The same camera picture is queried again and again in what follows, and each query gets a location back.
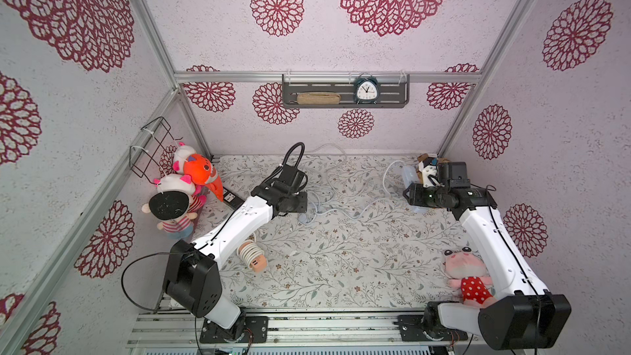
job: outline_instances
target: wall shelf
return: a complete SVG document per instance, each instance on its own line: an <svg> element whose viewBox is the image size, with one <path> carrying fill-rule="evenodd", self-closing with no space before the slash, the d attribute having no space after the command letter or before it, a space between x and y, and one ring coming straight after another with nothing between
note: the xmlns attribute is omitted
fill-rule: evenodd
<svg viewBox="0 0 631 355"><path fill-rule="evenodd" d="M409 102L409 74L399 83L380 83L375 104L353 102L352 83L291 83L283 75L283 106L286 108L404 108ZM304 92L334 92L341 96L338 105L299 105L298 94Z"/></svg>

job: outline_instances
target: orange stuffed fish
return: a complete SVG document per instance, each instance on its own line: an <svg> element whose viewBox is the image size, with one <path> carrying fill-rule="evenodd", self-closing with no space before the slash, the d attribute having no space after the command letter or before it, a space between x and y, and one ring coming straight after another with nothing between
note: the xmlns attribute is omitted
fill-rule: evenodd
<svg viewBox="0 0 631 355"><path fill-rule="evenodd" d="M184 162L184 174L191 176L193 183L208 187L219 201L223 201L222 179L207 158L191 154Z"/></svg>

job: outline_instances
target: striped shirt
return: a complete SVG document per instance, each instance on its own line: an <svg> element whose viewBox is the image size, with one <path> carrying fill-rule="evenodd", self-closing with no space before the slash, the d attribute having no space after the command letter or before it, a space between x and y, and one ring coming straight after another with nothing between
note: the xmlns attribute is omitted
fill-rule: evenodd
<svg viewBox="0 0 631 355"><path fill-rule="evenodd" d="M193 202L189 206L189 210L187 211L187 213L195 212L201 209L201 207L203 206L199 197L191 196L191 198L193 198ZM187 215L188 214L184 215L179 220L170 219L168 221L162 221L162 229L165 232L169 232L169 233L177 233L177 232L181 232L185 230L187 227L189 227L189 225L192 224L191 220L187 217Z"/></svg>

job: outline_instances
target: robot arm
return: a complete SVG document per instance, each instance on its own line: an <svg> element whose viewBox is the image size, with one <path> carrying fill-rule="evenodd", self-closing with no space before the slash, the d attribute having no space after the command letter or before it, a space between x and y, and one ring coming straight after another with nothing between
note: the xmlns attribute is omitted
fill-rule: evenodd
<svg viewBox="0 0 631 355"><path fill-rule="evenodd" d="M300 155L294 166L289 165L288 158L298 147ZM195 317L216 323L227 340L241 336L245 312L222 294L219 270L256 229L280 213L307 211L307 193L302 190L308 177L296 168L304 150L303 143L290 148L283 163L222 224L191 244L180 240L171 248L164 292Z"/></svg>
<svg viewBox="0 0 631 355"><path fill-rule="evenodd" d="M472 188L464 162L437 165L438 184L412 184L403 193L409 204L446 208L460 221L484 260L498 302L475 308L456 302L430 302L425 332L458 329L481 335L493 349L550 348L571 307L553 295L532 271L510 238L497 204L486 189Z"/></svg>

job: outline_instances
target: plastic container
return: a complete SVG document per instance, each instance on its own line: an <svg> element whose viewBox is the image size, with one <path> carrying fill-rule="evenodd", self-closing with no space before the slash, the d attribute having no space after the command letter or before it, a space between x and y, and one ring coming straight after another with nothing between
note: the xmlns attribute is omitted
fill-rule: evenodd
<svg viewBox="0 0 631 355"><path fill-rule="evenodd" d="M410 186L412 183L421 183L421 181L418 180L418 176L416 175L416 166L403 166L403 169L401 169L401 176L403 177L404 189L408 189L408 186ZM419 214L424 214L431 210L430 207L420 207L417 205L411 205L409 209Z"/></svg>

